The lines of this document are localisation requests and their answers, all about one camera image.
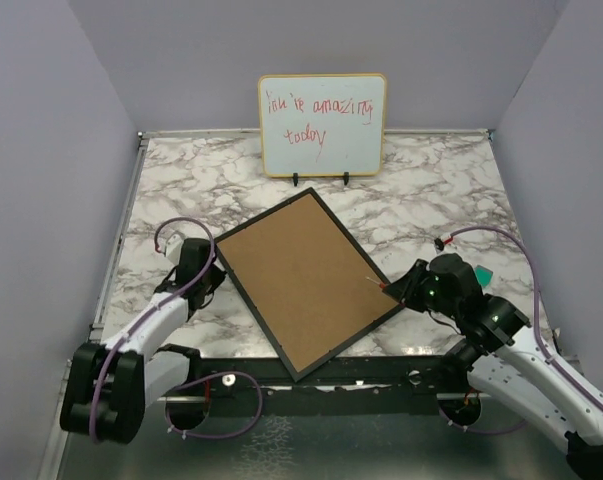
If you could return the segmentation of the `black picture frame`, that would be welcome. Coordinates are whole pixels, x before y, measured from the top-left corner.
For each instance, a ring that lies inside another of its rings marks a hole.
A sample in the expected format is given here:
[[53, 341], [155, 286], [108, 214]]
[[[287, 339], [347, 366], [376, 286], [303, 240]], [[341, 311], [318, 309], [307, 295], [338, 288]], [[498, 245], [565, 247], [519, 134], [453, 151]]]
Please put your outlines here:
[[216, 239], [218, 259], [295, 380], [400, 312], [387, 278], [307, 188]]

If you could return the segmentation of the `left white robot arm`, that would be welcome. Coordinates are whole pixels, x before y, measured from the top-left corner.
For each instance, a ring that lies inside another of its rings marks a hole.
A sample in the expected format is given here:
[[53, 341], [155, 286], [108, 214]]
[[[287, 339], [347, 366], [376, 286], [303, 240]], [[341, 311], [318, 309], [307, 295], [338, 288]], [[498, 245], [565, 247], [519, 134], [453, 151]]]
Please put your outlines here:
[[164, 342], [207, 306], [226, 273], [214, 265], [217, 248], [209, 240], [187, 238], [168, 256], [174, 267], [145, 309], [110, 338], [75, 351], [59, 417], [63, 431], [128, 444], [149, 405], [172, 388], [187, 395], [201, 385], [194, 355]]

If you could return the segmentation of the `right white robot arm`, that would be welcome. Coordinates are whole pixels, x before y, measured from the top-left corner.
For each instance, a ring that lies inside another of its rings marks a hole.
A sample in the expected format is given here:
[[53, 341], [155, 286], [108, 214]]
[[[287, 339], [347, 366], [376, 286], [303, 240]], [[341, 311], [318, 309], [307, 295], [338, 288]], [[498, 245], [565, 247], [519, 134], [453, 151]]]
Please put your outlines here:
[[508, 300], [485, 293], [457, 254], [417, 260], [383, 293], [451, 319], [462, 339], [442, 359], [450, 390], [488, 394], [544, 433], [581, 479], [603, 479], [603, 393], [586, 381]]

